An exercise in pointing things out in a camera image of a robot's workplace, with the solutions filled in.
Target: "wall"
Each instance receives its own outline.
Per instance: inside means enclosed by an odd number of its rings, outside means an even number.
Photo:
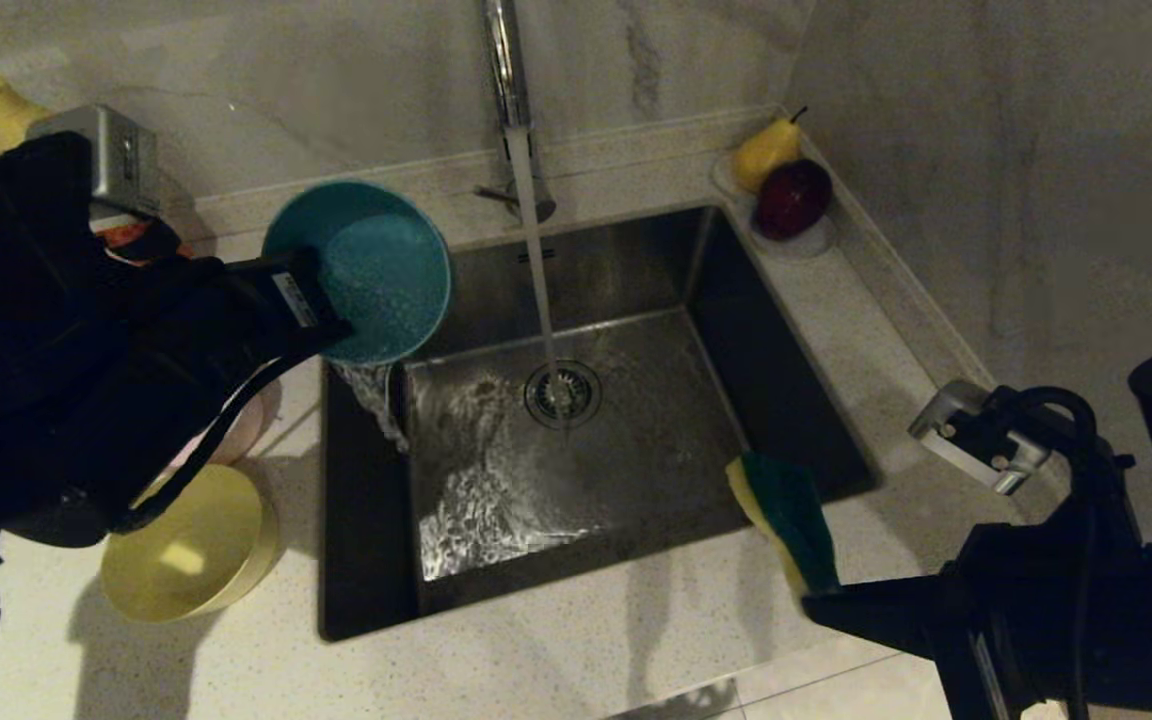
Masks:
[[[1152,0],[827,0],[786,106],[1000,382],[1083,393],[1152,450]]]
[[[814,0],[518,3],[544,141],[783,94]],[[475,0],[0,0],[0,74],[161,134],[195,196],[497,146]]]

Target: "kitchen sink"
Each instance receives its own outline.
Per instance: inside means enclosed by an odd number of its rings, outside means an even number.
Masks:
[[[745,525],[743,450],[873,475],[721,209],[453,252],[442,327],[389,373],[410,452],[325,373],[323,637],[343,639]]]

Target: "drain strainer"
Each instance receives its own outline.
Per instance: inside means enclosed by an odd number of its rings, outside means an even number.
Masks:
[[[602,384],[594,370],[575,359],[558,362],[558,380],[567,388],[568,402],[558,402],[556,393],[550,387],[550,364],[540,365],[526,379],[522,400],[526,412],[547,429],[575,429],[598,414],[602,402]]]

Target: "chrome faucet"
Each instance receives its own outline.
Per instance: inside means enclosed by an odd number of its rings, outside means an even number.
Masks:
[[[518,18],[513,12],[513,0],[483,0],[483,17],[486,22],[488,59],[492,61],[492,88],[495,91],[500,131],[502,131],[500,141],[508,159],[509,146],[505,141],[505,131],[511,128],[526,128],[526,159],[531,165],[531,177],[535,179],[536,220],[543,223],[554,214],[558,203],[550,196],[550,189],[540,176],[539,161],[536,160],[535,137],[531,135],[531,106],[526,101],[526,74],[522,69],[522,41]],[[487,187],[477,187],[475,191],[492,200],[503,202],[513,213],[518,211],[518,196],[513,182],[503,191]]]

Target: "speckled countertop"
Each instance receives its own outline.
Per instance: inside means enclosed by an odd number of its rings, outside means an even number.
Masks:
[[[732,115],[558,149],[547,167],[559,211],[547,232],[705,200],[746,217],[710,169],[719,147],[764,119]],[[475,182],[499,177],[486,156],[362,176],[410,195],[453,245],[517,237],[503,209],[470,194]],[[200,200],[179,223],[198,236],[223,234],[202,249],[247,258],[280,202],[298,190]],[[881,475],[877,491],[826,507],[842,579],[934,571],[972,524],[1016,520],[1009,501],[905,435],[933,384],[844,256],[835,249],[793,260],[745,241]],[[311,359],[282,378],[278,416],[243,461],[270,488],[288,547],[221,614],[128,624],[97,584],[100,547],[3,538],[0,720],[605,717],[838,637],[795,609],[776,558],[746,529],[324,643],[316,632],[320,373]]]

